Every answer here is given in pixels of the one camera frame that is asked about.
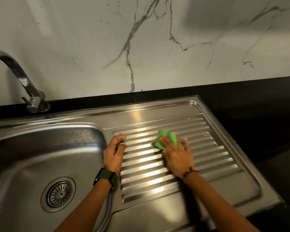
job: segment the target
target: drain strainer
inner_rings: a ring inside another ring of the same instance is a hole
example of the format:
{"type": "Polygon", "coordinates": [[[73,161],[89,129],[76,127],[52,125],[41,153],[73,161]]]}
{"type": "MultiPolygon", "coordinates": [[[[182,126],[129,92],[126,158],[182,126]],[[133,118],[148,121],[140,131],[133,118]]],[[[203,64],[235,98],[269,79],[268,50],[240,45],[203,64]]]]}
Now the drain strainer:
{"type": "Polygon", "coordinates": [[[74,193],[75,182],[72,178],[57,178],[44,189],[41,196],[41,206],[47,212],[57,212],[71,202],[74,193]]]}

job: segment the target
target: green cloth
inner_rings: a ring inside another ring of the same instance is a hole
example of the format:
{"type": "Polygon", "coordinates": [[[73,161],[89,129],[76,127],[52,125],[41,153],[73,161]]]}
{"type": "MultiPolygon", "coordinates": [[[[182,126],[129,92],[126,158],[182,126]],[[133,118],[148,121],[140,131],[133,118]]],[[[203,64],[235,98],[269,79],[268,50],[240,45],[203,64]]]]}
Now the green cloth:
{"type": "Polygon", "coordinates": [[[166,130],[160,130],[158,132],[158,137],[156,139],[155,142],[155,147],[158,148],[159,150],[164,150],[166,151],[166,149],[162,146],[162,144],[160,143],[159,139],[162,136],[166,136],[167,138],[169,138],[177,147],[177,140],[176,140],[176,134],[174,132],[170,132],[170,131],[166,131],[166,130]]]}

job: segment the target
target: faucet spout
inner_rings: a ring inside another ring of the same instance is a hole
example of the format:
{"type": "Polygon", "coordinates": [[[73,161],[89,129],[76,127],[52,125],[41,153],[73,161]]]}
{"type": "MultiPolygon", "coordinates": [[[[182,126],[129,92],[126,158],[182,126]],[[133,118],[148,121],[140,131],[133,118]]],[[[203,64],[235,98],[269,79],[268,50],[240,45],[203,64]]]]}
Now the faucet spout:
{"type": "Polygon", "coordinates": [[[45,101],[45,94],[35,88],[18,62],[1,50],[0,60],[11,69],[13,74],[26,90],[27,94],[30,96],[29,101],[25,97],[22,97],[22,99],[27,103],[27,111],[31,113],[47,111],[50,108],[50,105],[45,101]]]}

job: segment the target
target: black bracelet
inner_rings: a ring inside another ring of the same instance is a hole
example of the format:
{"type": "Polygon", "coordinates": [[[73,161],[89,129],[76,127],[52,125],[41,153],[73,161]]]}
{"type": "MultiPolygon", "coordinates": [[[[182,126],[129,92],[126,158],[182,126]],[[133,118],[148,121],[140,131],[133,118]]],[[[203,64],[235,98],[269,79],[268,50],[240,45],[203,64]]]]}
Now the black bracelet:
{"type": "Polygon", "coordinates": [[[197,171],[197,170],[193,170],[192,167],[190,166],[190,167],[189,167],[189,171],[184,173],[183,178],[185,178],[185,177],[186,177],[189,173],[191,173],[191,172],[199,172],[199,171],[197,171]]]}

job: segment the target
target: smartwatch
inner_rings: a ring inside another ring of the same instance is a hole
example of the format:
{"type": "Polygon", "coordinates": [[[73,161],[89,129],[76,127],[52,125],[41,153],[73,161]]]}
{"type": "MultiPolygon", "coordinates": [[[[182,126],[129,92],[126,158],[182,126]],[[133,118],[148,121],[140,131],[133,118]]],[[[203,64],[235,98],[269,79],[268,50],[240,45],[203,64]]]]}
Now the smartwatch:
{"type": "Polygon", "coordinates": [[[93,185],[95,185],[100,178],[109,180],[112,185],[112,190],[115,188],[117,183],[117,175],[115,172],[112,172],[111,170],[105,168],[101,168],[93,182],[93,185]]]}

